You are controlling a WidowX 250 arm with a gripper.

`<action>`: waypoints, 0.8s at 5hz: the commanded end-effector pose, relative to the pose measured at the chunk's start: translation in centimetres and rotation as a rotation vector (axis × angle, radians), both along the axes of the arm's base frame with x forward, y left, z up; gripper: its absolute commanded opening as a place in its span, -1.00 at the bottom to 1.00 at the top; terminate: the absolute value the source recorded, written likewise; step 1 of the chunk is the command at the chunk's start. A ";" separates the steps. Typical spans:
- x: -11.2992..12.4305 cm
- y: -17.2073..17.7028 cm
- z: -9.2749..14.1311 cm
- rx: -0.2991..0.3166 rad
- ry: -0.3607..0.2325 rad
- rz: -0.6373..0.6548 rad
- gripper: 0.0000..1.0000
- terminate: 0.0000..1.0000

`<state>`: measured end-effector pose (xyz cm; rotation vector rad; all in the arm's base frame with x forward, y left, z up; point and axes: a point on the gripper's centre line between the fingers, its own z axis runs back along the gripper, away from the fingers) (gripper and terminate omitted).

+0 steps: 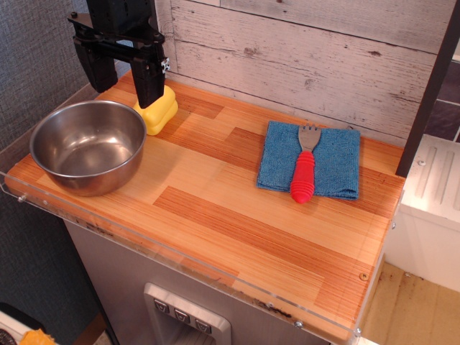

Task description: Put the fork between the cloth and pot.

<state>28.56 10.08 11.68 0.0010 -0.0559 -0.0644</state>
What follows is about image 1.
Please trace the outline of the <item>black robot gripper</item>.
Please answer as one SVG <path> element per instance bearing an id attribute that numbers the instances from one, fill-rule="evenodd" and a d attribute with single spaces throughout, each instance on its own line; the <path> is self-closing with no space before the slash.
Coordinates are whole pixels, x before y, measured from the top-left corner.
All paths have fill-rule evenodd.
<path id="1" fill-rule="evenodd" d="M 157 23 L 155 3 L 146 1 L 88 1 L 88 12 L 72 12 L 78 59 L 91 86 L 103 93 L 118 81 L 114 59 L 131 61 L 141 109 L 163 96 L 169 58 Z"/>

